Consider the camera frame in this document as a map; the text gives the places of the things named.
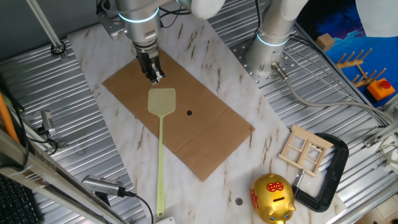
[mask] black keyboard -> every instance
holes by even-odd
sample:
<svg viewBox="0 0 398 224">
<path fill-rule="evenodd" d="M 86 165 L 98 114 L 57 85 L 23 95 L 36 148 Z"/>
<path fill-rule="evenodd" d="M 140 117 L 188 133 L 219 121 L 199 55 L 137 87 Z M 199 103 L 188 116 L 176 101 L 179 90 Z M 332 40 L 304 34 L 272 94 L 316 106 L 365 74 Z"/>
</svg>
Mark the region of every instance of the black keyboard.
<svg viewBox="0 0 398 224">
<path fill-rule="evenodd" d="M 0 224 L 43 222 L 31 189 L 0 174 Z"/>
</svg>

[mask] fly swatter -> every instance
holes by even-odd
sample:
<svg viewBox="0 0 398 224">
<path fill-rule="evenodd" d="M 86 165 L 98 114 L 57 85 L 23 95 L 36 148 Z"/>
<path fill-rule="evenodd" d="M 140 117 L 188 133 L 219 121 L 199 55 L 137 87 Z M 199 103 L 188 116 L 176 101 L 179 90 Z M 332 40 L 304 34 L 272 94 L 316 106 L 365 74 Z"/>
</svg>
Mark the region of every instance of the fly swatter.
<svg viewBox="0 0 398 224">
<path fill-rule="evenodd" d="M 173 88 L 155 88 L 149 90 L 148 110 L 159 116 L 159 171 L 157 173 L 156 215 L 164 215 L 163 186 L 163 118 L 175 109 L 175 90 Z"/>
</svg>

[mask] piggy bank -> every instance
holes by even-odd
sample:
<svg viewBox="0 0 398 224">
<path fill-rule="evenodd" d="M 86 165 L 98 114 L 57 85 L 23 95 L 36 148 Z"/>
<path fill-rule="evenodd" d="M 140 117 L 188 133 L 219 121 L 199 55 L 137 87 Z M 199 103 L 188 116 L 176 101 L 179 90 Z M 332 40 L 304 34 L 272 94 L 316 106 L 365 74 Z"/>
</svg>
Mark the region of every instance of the piggy bank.
<svg viewBox="0 0 398 224">
<path fill-rule="evenodd" d="M 292 187 L 277 174 L 265 174 L 254 181 L 250 198 L 254 210 L 266 223 L 284 224 L 296 210 Z"/>
</svg>

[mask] screw hole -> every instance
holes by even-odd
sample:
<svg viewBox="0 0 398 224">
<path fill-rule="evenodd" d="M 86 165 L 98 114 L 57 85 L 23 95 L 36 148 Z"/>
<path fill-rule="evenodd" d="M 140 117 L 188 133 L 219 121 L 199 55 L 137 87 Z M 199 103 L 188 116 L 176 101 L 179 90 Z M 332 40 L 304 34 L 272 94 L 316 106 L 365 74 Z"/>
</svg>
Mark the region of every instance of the screw hole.
<svg viewBox="0 0 398 224">
<path fill-rule="evenodd" d="M 241 198 L 237 198 L 236 200 L 235 200 L 235 203 L 236 203 L 236 205 L 242 205 L 243 204 L 243 200 L 241 199 Z"/>
</svg>

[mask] white marble board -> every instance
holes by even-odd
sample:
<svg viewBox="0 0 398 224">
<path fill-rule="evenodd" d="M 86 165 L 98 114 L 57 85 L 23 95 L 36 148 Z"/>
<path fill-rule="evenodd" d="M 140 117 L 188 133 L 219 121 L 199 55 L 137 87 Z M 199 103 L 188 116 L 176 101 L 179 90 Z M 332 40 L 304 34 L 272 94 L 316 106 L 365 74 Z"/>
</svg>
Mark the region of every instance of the white marble board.
<svg viewBox="0 0 398 224">
<path fill-rule="evenodd" d="M 166 25 L 173 19 L 167 16 L 162 21 Z M 124 35 L 112 41 L 101 25 L 70 34 L 68 39 L 137 193 L 155 212 L 158 139 L 102 85 L 135 59 L 132 42 Z M 298 170 L 277 156 L 289 130 L 207 21 L 180 16 L 171 28 L 162 29 L 159 45 L 256 128 L 204 182 L 165 148 L 165 217 L 173 216 L 177 224 L 263 223 L 254 213 L 249 189 L 257 177 L 269 172 L 293 183 Z M 317 178 L 305 177 L 300 188 L 315 195 L 322 180 L 321 173 Z M 238 197 L 243 200 L 241 206 L 234 202 Z M 337 195 L 324 213 L 299 202 L 295 206 L 288 224 L 326 223 L 346 209 Z"/>
</svg>

